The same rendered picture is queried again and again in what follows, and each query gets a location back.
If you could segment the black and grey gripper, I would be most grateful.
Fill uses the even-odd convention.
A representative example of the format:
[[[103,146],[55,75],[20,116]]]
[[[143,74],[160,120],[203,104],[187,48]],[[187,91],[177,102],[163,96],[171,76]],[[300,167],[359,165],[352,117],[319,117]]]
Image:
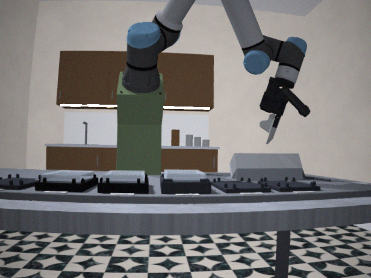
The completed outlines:
[[[272,141],[278,122],[288,103],[288,98],[284,95],[283,91],[286,87],[294,88],[294,86],[295,84],[288,79],[273,77],[270,77],[269,79],[267,89],[264,92],[260,103],[261,110],[272,113],[269,115],[267,120],[262,120],[260,122],[260,127],[269,133],[266,144],[269,144]]]

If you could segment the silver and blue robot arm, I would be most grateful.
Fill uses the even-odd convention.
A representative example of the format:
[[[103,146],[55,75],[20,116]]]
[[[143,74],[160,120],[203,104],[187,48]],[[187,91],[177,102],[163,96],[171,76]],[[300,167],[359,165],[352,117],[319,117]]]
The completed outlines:
[[[150,93],[159,88],[158,54],[177,42],[183,28],[182,21],[194,2],[168,0],[152,22],[139,22],[129,27],[126,68],[122,77],[125,89],[135,93]],[[289,37],[285,42],[262,35],[249,0],[221,2],[245,56],[245,69],[259,75],[269,67],[271,60],[276,61],[279,65],[275,77],[296,83],[307,43],[299,37]],[[309,115],[309,107],[288,87],[283,93],[300,115]]]

